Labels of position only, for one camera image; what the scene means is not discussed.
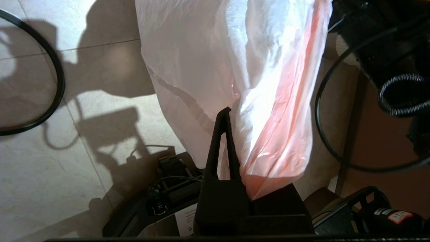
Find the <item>sticker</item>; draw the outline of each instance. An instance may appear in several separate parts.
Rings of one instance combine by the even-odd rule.
[[[357,223],[353,220],[351,220],[352,228],[354,229],[354,232],[358,233]]]
[[[389,214],[391,211],[394,211],[394,209],[387,209],[385,211],[382,212],[383,215],[387,215]]]
[[[196,208],[197,204],[194,204],[175,213],[176,224],[178,225],[181,237],[194,234],[194,214],[196,213]]]
[[[408,212],[399,211],[395,212],[392,215],[388,216],[388,219],[392,222],[395,222],[396,224],[401,223],[403,220],[405,220],[408,217],[413,217],[414,215]]]
[[[382,211],[384,211],[387,208],[379,208],[375,211],[375,213],[373,213],[374,215],[380,215]]]

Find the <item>tile floor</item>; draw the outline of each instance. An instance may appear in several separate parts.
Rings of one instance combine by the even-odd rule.
[[[0,9],[59,51],[67,84],[45,124],[0,137],[0,240],[101,236],[112,210],[155,179],[157,158],[184,152],[140,55],[134,1],[2,0]],[[50,105],[56,76],[44,53],[0,20],[0,127],[29,121]],[[320,74],[330,63],[323,61]],[[327,133],[339,148],[357,74],[342,66],[323,103]],[[296,183],[302,198],[336,170],[316,137],[309,169]]]

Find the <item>black cable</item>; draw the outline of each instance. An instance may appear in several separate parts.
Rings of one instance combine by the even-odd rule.
[[[172,176],[172,177],[163,177],[163,178],[160,178],[158,181],[155,182],[155,184],[158,184],[158,183],[160,183],[160,182],[162,182],[164,180],[172,179],[172,178],[181,179],[181,180],[199,181],[199,182],[203,181],[203,179],[199,179],[199,178],[195,178],[195,177]]]
[[[16,26],[27,32],[29,35],[31,35],[31,37],[33,37],[45,49],[46,53],[49,55],[52,60],[52,63],[54,64],[55,71],[57,72],[57,92],[55,93],[54,100],[48,110],[46,110],[45,113],[43,113],[40,117],[34,119],[30,123],[20,124],[8,128],[0,127],[0,136],[8,136],[22,133],[34,127],[37,127],[38,125],[45,122],[49,117],[51,117],[51,115],[55,112],[55,110],[60,105],[61,100],[63,99],[66,84],[60,58],[58,57],[54,48],[52,48],[52,46],[48,43],[48,41],[46,41],[45,38],[43,38],[43,36],[40,35],[31,26],[3,10],[0,10],[0,18],[15,24]]]
[[[320,115],[320,104],[321,104],[321,97],[323,95],[323,91],[324,88],[326,87],[330,77],[332,76],[333,72],[337,69],[337,67],[340,66],[340,64],[346,59],[346,57],[348,57],[350,54],[352,54],[353,52],[361,49],[362,47],[377,41],[383,37],[386,37],[390,34],[396,33],[399,30],[403,30],[406,28],[411,27],[412,25],[416,24],[417,22],[422,21],[420,24],[423,24],[424,21],[422,18],[417,18],[414,19],[412,21],[406,22],[404,24],[398,25],[396,27],[393,28],[389,28],[383,32],[380,32],[378,34],[375,34],[367,39],[365,39],[363,42],[350,47],[347,51],[345,51],[335,62],[334,64],[331,66],[331,68],[329,69],[329,71],[326,73],[326,75],[324,76],[324,78],[322,79],[322,83],[318,89],[318,92],[316,94],[316,101],[315,101],[315,122],[316,122],[316,128],[318,130],[319,136],[321,137],[321,140],[324,144],[324,146],[327,148],[327,150],[330,152],[330,154],[341,164],[345,165],[346,167],[351,167],[353,169],[359,170],[359,171],[365,171],[365,172],[371,172],[371,173],[384,173],[384,172],[392,172],[392,171],[404,171],[404,170],[409,170],[415,167],[419,167],[422,166],[424,164],[427,164],[430,162],[430,155],[423,157],[423,158],[419,158],[415,161],[409,162],[407,164],[401,164],[401,165],[397,165],[397,166],[392,166],[392,167],[386,167],[386,168],[369,168],[369,167],[364,167],[364,166],[359,166],[356,164],[349,164],[348,161],[343,157],[340,156],[334,149],[333,147],[329,144],[329,141],[327,140],[326,135],[324,134],[323,131],[323,126],[321,125],[321,115]]]

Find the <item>plastic bag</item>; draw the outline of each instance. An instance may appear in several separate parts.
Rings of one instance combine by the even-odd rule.
[[[300,178],[331,2],[136,0],[136,9],[161,109],[195,165],[205,167],[216,115],[229,106],[250,199]],[[219,158],[221,180],[226,159]]]

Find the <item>red sticker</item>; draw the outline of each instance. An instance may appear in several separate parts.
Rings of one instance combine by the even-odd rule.
[[[405,211],[395,212],[392,215],[388,216],[388,219],[395,222],[396,224],[400,224],[403,220],[408,217],[413,217],[414,215]]]

